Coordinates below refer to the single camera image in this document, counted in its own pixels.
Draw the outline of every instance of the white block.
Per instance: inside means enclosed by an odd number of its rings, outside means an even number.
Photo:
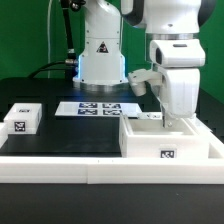
[[[161,120],[120,118],[119,144],[122,157],[208,159],[209,141],[184,119],[163,128]]]
[[[7,124],[0,123],[0,148],[8,139]]]
[[[15,103],[4,118],[8,134],[36,134],[42,117],[40,103]]]

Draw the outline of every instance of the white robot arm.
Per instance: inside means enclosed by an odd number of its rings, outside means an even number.
[[[199,13],[204,23],[212,10],[204,16],[203,9],[214,5],[212,0],[121,0],[125,20],[146,29],[146,57],[153,63],[149,71],[132,72],[129,82],[136,95],[145,93],[144,81],[151,84],[161,104],[165,127],[172,126],[176,118],[191,117],[196,110],[200,80],[197,67],[205,63],[196,36]]]

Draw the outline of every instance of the black table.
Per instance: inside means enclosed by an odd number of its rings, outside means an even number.
[[[34,136],[9,136],[1,156],[120,157],[118,118],[56,118],[60,101],[139,103],[158,111],[149,92],[93,94],[65,80],[10,78],[0,81],[0,119],[14,103],[42,103]],[[200,91],[197,113],[222,139],[223,105]],[[213,224],[223,223],[223,185],[0,184],[0,224]]]

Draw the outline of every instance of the green backdrop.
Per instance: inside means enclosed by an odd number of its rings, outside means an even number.
[[[110,0],[119,7],[119,0]],[[48,0],[0,2],[0,79],[23,77],[47,63]],[[201,87],[224,103],[224,1],[217,0],[216,10],[201,28],[200,40],[207,53],[201,68]],[[75,49],[84,48],[83,11],[70,13]],[[63,16],[58,0],[53,1],[51,14],[52,61],[66,58]],[[145,63],[144,30],[124,24],[122,53],[126,57],[126,72]]]

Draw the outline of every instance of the warning label sticker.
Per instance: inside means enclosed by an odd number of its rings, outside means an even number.
[[[96,51],[97,53],[109,53],[107,46],[104,42],[101,43],[101,45],[99,46],[99,48]]]

